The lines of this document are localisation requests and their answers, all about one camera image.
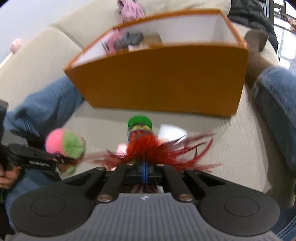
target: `hand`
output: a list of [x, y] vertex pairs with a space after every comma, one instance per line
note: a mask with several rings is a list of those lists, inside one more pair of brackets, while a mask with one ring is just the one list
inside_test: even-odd
[[9, 189], [13, 186], [20, 175], [21, 167], [14, 167], [12, 170], [4, 171], [0, 166], [0, 188]]

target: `black circular cover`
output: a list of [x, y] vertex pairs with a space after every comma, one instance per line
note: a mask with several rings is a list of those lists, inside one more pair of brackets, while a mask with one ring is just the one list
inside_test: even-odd
[[279, 206], [264, 193], [236, 185], [219, 186], [200, 202], [200, 214], [214, 228], [237, 236], [267, 232], [279, 217]]
[[91, 202], [78, 187], [56, 185], [22, 195], [12, 204], [10, 215], [19, 232], [52, 237], [76, 229], [91, 211]]

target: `metal bolt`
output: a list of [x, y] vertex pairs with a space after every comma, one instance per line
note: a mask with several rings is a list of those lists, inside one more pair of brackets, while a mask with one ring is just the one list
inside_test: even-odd
[[112, 197], [108, 194], [99, 195], [97, 197], [97, 200], [100, 202], [110, 202], [112, 200]]
[[193, 200], [193, 196], [190, 194], [181, 194], [178, 198], [182, 202], [191, 202]]

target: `denim pant leg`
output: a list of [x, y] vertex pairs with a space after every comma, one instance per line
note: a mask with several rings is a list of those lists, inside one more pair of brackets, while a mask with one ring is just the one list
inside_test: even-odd
[[[43, 90], [29, 95], [15, 110], [8, 112], [4, 127], [12, 132], [24, 132], [45, 138], [53, 129], [62, 127], [83, 100], [72, 82], [64, 76]], [[14, 200], [22, 194], [53, 182], [41, 171], [23, 172], [23, 177], [8, 191], [5, 199], [12, 228], [14, 226], [10, 220], [10, 208]]]
[[[296, 75], [282, 67], [271, 66], [260, 74], [252, 93], [287, 166], [296, 172]], [[296, 205], [281, 209], [272, 230], [284, 241], [296, 236]]]

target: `gray ribbed panel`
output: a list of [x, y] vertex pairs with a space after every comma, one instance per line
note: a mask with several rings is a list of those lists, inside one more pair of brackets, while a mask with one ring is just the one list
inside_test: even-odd
[[[17, 235], [13, 241], [45, 238]], [[77, 230], [46, 241], [279, 241], [272, 233], [234, 237], [208, 225], [193, 204], [180, 203], [170, 193], [120, 194], [110, 204], [100, 204]]]

